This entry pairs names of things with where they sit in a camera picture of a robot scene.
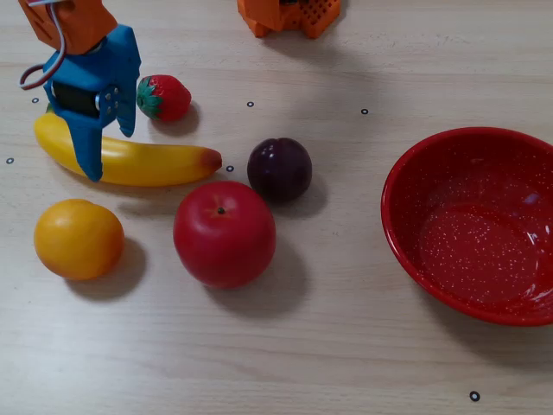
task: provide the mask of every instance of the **orange robot base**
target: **orange robot base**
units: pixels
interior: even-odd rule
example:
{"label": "orange robot base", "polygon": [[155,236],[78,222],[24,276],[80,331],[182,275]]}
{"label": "orange robot base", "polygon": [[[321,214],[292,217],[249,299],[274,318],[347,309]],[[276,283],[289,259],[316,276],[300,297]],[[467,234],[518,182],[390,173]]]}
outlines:
{"label": "orange robot base", "polygon": [[340,15],[340,0],[299,0],[286,4],[279,0],[238,0],[238,11],[256,37],[271,30],[302,30],[318,38]]}
{"label": "orange robot base", "polygon": [[[46,6],[31,7],[35,0],[19,0],[36,37],[48,46],[60,50],[60,35]],[[118,25],[102,4],[102,0],[71,0],[56,3],[61,30],[66,38],[68,54],[85,54]]]}

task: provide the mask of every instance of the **banana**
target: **banana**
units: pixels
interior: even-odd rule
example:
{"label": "banana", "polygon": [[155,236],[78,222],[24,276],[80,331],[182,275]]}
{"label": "banana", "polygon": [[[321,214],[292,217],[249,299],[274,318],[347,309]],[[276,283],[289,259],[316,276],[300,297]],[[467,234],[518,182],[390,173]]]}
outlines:
{"label": "banana", "polygon": [[[63,118],[52,112],[35,122],[38,144],[59,164],[85,176]],[[126,186],[170,186],[205,179],[221,168],[218,151],[193,145],[140,144],[102,138],[101,182]]]}

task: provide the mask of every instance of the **light wood surface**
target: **light wood surface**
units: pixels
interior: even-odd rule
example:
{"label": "light wood surface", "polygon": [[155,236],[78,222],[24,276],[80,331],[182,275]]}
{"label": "light wood surface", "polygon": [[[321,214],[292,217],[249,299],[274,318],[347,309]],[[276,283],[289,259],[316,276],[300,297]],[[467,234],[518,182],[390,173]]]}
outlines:
{"label": "light wood surface", "polygon": [[[46,96],[16,80],[51,51],[4,1],[0,414],[551,414],[553,329],[493,326],[429,298],[393,258],[379,199],[395,160],[436,132],[496,125],[553,141],[553,2],[342,2],[307,41],[255,39],[234,0],[104,1],[135,29],[142,74],[171,73],[195,100],[163,131],[139,113],[133,140],[213,147],[236,168],[218,178],[243,182],[264,138],[299,139],[313,158],[309,193],[275,212],[270,270],[210,292],[173,248],[192,187],[94,185],[35,143]],[[35,256],[37,218],[66,198],[123,222],[111,278],[66,284]]]}

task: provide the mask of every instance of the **red bowl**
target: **red bowl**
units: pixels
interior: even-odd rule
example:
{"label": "red bowl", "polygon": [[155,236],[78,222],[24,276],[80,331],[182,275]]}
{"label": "red bowl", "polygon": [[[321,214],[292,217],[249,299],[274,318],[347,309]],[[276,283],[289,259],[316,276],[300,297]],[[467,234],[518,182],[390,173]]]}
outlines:
{"label": "red bowl", "polygon": [[427,138],[382,194],[391,250],[426,291],[488,322],[553,322],[553,147],[499,128]]}

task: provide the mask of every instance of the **dark purple plum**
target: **dark purple plum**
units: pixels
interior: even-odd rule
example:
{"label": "dark purple plum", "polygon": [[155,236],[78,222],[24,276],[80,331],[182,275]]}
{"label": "dark purple plum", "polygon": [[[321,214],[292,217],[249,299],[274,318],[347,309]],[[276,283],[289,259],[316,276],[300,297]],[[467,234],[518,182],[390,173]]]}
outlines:
{"label": "dark purple plum", "polygon": [[293,201],[311,184],[313,167],[309,153],[291,138],[270,138],[250,155],[248,179],[251,188],[265,200]]}

